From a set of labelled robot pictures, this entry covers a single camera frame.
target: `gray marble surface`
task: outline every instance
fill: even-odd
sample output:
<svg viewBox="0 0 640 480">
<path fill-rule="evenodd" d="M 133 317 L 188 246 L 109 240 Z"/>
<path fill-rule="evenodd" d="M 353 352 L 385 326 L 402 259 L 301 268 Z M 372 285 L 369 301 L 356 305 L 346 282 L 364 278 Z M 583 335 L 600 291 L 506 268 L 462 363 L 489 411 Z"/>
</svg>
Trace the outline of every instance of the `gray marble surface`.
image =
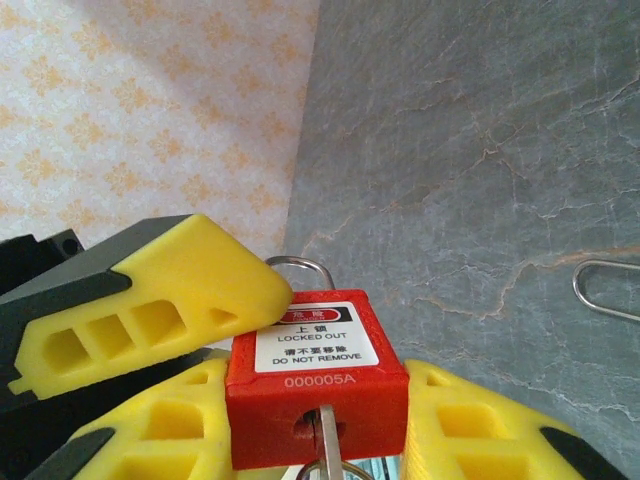
<svg viewBox="0 0 640 480">
<path fill-rule="evenodd" d="M 368 291 L 398 354 L 575 427 L 640 478 L 640 4 L 324 0 L 286 252 Z M 640 276 L 593 271 L 640 311 Z"/>
</svg>

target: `floral pattern wallpaper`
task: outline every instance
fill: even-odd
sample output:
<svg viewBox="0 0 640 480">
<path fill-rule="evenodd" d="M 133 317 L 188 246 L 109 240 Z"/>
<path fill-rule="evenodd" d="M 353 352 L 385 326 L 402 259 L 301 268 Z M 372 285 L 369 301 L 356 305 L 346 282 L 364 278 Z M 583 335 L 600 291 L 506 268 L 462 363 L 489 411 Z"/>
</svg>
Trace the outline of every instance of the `floral pattern wallpaper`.
<svg viewBox="0 0 640 480">
<path fill-rule="evenodd" d="M 319 0 L 0 0 L 0 239 L 287 216 Z"/>
</svg>

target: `rectangular hole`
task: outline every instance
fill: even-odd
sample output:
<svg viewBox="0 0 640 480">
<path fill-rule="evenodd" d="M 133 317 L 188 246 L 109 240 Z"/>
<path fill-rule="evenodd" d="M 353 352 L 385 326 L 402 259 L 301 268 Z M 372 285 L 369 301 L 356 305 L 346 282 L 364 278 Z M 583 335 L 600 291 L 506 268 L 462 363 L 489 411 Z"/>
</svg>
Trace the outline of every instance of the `rectangular hole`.
<svg viewBox="0 0 640 480">
<path fill-rule="evenodd" d="M 187 402 L 163 400 L 151 407 L 143 440 L 204 438 L 202 412 Z"/>
<path fill-rule="evenodd" d="M 130 456 L 124 458 L 109 480 L 188 480 L 197 455 Z"/>
<path fill-rule="evenodd" d="M 238 319 L 237 315 L 231 312 L 227 312 L 226 310 L 220 310 L 219 308 L 212 308 L 211 310 L 209 310 L 209 314 L 213 319 L 213 323 L 215 323 L 218 327 L 229 325 L 230 323 Z"/>
<path fill-rule="evenodd" d="M 157 300 L 131 310 L 136 325 L 151 346 L 170 342 L 187 333 L 178 310 L 173 303 Z"/>
<path fill-rule="evenodd" d="M 438 420 L 446 437 L 508 438 L 496 413 L 487 405 L 445 405 L 438 408 Z"/>
<path fill-rule="evenodd" d="M 87 329 L 109 359 L 122 355 L 135 347 L 117 315 L 89 322 Z"/>
<path fill-rule="evenodd" d="M 189 377 L 186 381 L 187 385 L 203 385 L 209 381 L 207 372 L 198 372 Z"/>
<path fill-rule="evenodd" d="M 459 455 L 458 465 L 466 480 L 528 480 L 526 457 L 510 455 Z"/>
<path fill-rule="evenodd" d="M 71 329 L 49 335 L 45 340 L 42 356 L 57 373 L 67 373 L 91 364 L 89 353 Z"/>
</svg>

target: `padlock shackle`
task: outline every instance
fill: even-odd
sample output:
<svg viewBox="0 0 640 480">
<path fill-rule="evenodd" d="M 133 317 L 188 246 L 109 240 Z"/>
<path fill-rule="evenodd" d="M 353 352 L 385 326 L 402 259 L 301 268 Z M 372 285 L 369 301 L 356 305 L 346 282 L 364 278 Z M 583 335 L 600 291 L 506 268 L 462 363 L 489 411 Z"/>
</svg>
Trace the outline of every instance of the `padlock shackle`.
<svg viewBox="0 0 640 480">
<path fill-rule="evenodd" d="M 267 258 L 265 263 L 270 267 L 274 265 L 293 265 L 296 267 L 308 268 L 311 270 L 315 270 L 324 279 L 324 283 L 327 286 L 327 290 L 335 290 L 336 284 L 333 283 L 333 277 L 331 273 L 324 265 L 321 265 L 318 262 L 313 260 L 309 260 L 308 258 L 303 257 L 294 257 L 292 255 L 278 255 L 276 257 Z"/>
</svg>

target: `padlock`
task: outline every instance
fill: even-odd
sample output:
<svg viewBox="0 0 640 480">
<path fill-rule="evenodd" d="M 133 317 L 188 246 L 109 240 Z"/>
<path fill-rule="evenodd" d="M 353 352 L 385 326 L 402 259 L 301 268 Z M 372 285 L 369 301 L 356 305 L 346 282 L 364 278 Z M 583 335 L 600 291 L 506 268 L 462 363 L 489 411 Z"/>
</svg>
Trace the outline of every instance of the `padlock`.
<svg viewBox="0 0 640 480">
<path fill-rule="evenodd" d="M 267 263 L 314 269 L 328 289 L 295 293 L 279 322 L 234 339 L 226 378 L 234 468 L 315 460 L 321 405 L 333 407 L 344 460 L 401 453 L 409 377 L 367 294 L 335 290 L 329 272 L 307 259 Z"/>
</svg>

